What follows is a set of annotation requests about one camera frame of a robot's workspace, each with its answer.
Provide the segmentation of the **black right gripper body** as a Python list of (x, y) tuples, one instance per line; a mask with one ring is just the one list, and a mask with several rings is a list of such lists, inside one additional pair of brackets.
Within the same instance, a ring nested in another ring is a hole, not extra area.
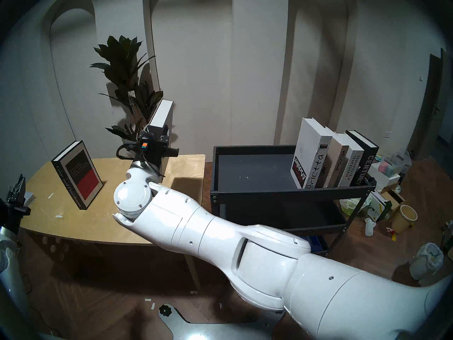
[(171, 148), (169, 142), (160, 142), (160, 136), (152, 132), (146, 135), (140, 135), (135, 147), (135, 159), (142, 162), (146, 161), (156, 167), (160, 167), (163, 158), (177, 157), (179, 155), (179, 149)]

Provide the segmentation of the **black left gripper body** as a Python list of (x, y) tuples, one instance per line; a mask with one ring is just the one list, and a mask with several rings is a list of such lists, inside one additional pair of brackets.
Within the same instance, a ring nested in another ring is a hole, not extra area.
[(30, 213), (29, 207), (17, 206), (1, 199), (1, 227), (13, 234), (18, 234), (22, 218)]

